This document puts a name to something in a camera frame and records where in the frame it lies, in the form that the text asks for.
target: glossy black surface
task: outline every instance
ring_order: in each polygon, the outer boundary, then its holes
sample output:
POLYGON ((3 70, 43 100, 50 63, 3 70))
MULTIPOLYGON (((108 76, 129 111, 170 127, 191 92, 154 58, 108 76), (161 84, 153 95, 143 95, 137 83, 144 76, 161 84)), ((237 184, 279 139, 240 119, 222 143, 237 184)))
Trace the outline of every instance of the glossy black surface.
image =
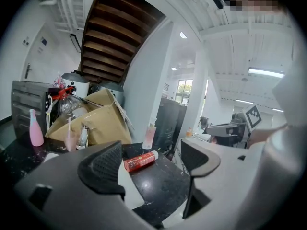
MULTIPOLYGON (((149 152, 141 143, 123 145, 123 157, 129 159, 149 152)), ((64 142, 45 138, 41 147, 31 144, 29 134, 16 139, 0 153, 0 163, 10 175, 11 185, 41 164, 48 153, 66 153, 64 142)), ((145 204, 134 211, 145 221, 155 226, 170 216, 188 197, 189 175, 183 173, 162 153, 153 163, 130 173, 145 204)))

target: desk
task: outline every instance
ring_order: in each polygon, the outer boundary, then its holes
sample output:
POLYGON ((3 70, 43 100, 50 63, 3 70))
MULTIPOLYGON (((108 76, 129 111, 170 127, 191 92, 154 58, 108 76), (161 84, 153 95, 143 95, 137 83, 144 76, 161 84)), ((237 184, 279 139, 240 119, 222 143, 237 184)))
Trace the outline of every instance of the desk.
MULTIPOLYGON (((123 151, 125 158, 143 153, 141 143, 123 145, 123 151)), ((39 166, 49 152, 67 153, 63 142, 48 138, 45 138, 41 147, 33 147, 28 134, 8 146, 0 154, 0 162, 4 163, 7 173, 10 174, 11 185, 14 186, 39 166)), ((189 176, 162 153, 159 153, 159 159, 153 164, 130 175, 145 201, 144 205, 134 211, 153 226, 170 216, 188 197, 189 176)))

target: staircase underside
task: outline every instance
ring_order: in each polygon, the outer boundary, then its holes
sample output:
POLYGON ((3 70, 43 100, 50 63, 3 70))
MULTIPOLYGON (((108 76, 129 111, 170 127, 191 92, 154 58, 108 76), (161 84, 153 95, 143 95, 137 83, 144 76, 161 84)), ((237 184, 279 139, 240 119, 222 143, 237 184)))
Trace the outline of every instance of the staircase underside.
POLYGON ((144 0, 94 0, 83 34, 83 75, 93 83, 123 83, 133 57, 164 18, 144 0))

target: ceiling light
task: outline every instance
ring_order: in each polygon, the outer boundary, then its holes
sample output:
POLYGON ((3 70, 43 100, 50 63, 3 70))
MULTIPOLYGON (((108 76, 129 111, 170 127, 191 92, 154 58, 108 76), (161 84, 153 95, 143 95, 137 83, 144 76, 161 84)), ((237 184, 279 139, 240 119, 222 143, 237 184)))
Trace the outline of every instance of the ceiling light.
POLYGON ((207 96, 208 84, 209 84, 209 79, 207 79, 207 83, 206 83, 206 91, 205 91, 205 96, 207 96))
POLYGON ((282 71, 270 71, 270 70, 259 69, 259 68, 249 68, 248 73, 261 74, 261 75, 277 77, 277 78, 283 78, 284 77, 284 72, 282 72, 282 71))
POLYGON ((237 102, 244 102, 244 103, 247 103, 247 104, 254 104, 253 102, 247 102, 247 101, 242 101, 242 100, 239 100, 239 99, 236 99, 237 102))
POLYGON ((272 110, 283 113, 283 110, 272 108, 272 110))
POLYGON ((184 35, 183 32, 180 33, 180 36, 181 36, 182 38, 187 38, 187 37, 184 35))

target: red can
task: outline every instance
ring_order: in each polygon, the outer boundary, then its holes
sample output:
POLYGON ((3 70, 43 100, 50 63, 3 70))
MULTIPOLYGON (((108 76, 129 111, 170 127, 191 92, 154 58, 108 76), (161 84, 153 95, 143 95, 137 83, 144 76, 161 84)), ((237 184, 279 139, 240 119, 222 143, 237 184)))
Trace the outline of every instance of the red can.
POLYGON ((126 171, 131 172, 134 171, 144 165, 147 165, 159 157, 159 153, 157 151, 152 151, 145 153, 143 155, 137 156, 133 159, 128 159, 124 161, 124 166, 126 171))

